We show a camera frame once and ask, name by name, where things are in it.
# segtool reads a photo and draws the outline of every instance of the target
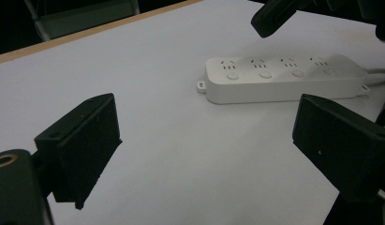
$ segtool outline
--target white surface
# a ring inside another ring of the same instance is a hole
[[[33,139],[83,100],[113,92],[121,137],[85,207],[62,224],[322,224],[336,189],[292,144],[298,102],[214,105],[196,91],[207,59],[341,53],[385,68],[375,27],[297,13],[261,39],[260,4],[207,0],[0,65],[0,151]],[[385,84],[338,102],[375,119]]]
[[[229,104],[299,100],[302,94],[353,98],[368,93],[362,91],[366,78],[364,68],[341,54],[261,55],[211,58],[204,82],[207,99]]]

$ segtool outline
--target electrical outlet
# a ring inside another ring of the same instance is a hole
[[[365,69],[340,54],[212,58],[198,91],[216,104],[365,95]]]

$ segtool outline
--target table edge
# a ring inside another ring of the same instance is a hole
[[[38,53],[38,52],[41,52],[41,51],[44,51],[44,50],[47,50],[47,49],[71,42],[71,41],[74,41],[74,40],[77,40],[80,38],[85,38],[85,37],[91,36],[93,34],[97,34],[97,33],[100,33],[100,32],[106,31],[106,30],[110,30],[112,28],[115,28],[115,27],[118,27],[121,25],[125,25],[128,23],[133,23],[133,22],[140,21],[140,20],[143,20],[146,18],[150,18],[150,17],[153,17],[155,15],[159,15],[159,14],[162,14],[162,13],[165,13],[168,11],[175,10],[177,8],[186,7],[186,6],[201,2],[201,1],[202,0],[186,0],[186,1],[181,2],[181,3],[177,3],[174,5],[167,6],[167,7],[158,8],[158,9],[148,11],[148,12],[145,12],[142,14],[138,14],[138,15],[135,15],[132,17],[128,17],[128,18],[125,18],[125,19],[122,19],[119,21],[106,23],[106,24],[103,24],[103,25],[100,25],[97,27],[93,27],[93,28],[90,28],[87,30],[83,30],[83,31],[80,31],[80,32],[77,32],[77,33],[74,33],[71,35],[67,35],[67,36],[59,37],[59,38],[52,39],[52,40],[49,40],[46,42],[38,43],[36,45],[28,46],[28,47],[25,47],[25,48],[22,48],[19,50],[15,50],[12,52],[6,52],[3,54],[0,54],[0,64],[14,60],[14,59],[17,59],[17,58],[24,57],[24,56],[29,55],[29,54]]]

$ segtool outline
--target white table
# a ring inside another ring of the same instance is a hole
[[[323,223],[338,191],[292,143],[299,102],[215,105],[196,83],[217,56],[341,53],[385,68],[385,44],[372,25],[302,12],[262,39],[261,6],[206,0],[0,64],[0,152],[35,152],[65,113],[115,94],[124,143],[81,211],[49,197],[56,224]],[[337,102],[373,120],[385,82],[371,88]]]

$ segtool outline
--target dark background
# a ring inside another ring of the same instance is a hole
[[[38,0],[31,2],[37,6]],[[74,8],[81,8],[106,0],[46,0],[46,8],[39,7],[38,15],[53,14]],[[140,12],[162,8],[183,2],[183,0],[139,0]],[[41,42],[31,14],[23,0],[0,1],[0,54],[8,53]]]

